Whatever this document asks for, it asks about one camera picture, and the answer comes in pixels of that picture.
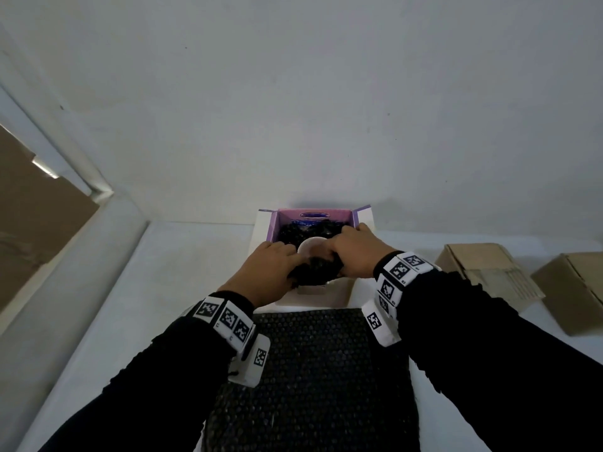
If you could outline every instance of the oval label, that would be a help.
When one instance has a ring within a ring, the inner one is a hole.
[[[301,213],[300,217],[304,219],[328,219],[330,214],[320,212]]]

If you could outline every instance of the white table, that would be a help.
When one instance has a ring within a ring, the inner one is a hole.
[[[73,413],[97,396],[151,339],[178,315],[211,293],[245,260],[251,225],[153,222],[115,287],[74,352],[21,443],[35,452]],[[425,234],[378,231],[394,247],[435,260],[445,243],[496,242],[528,269],[560,252],[602,250],[595,241],[526,236]],[[358,280],[351,307],[372,294],[373,280]],[[540,303],[522,316],[603,363],[603,338],[565,336]],[[418,401],[421,448],[434,451],[487,451],[454,405],[437,394],[423,372],[411,365]]]

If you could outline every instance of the black sleeve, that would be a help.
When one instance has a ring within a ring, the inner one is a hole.
[[[411,359],[491,450],[599,443],[603,366],[501,298],[458,273],[432,270],[404,289],[397,315]]]
[[[245,297],[233,292],[212,296],[228,299],[252,316]],[[191,452],[234,355],[207,322],[181,317],[67,420],[41,451]]]

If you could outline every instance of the right hand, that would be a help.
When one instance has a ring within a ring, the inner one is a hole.
[[[346,225],[341,234],[325,241],[324,247],[339,255],[343,262],[341,274],[352,278],[373,277],[377,263],[396,250],[373,235],[365,223],[358,229]]]

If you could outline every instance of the black textured mat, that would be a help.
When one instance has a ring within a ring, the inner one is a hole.
[[[222,386],[205,452],[418,451],[408,357],[359,309],[254,315],[271,340],[262,380]]]

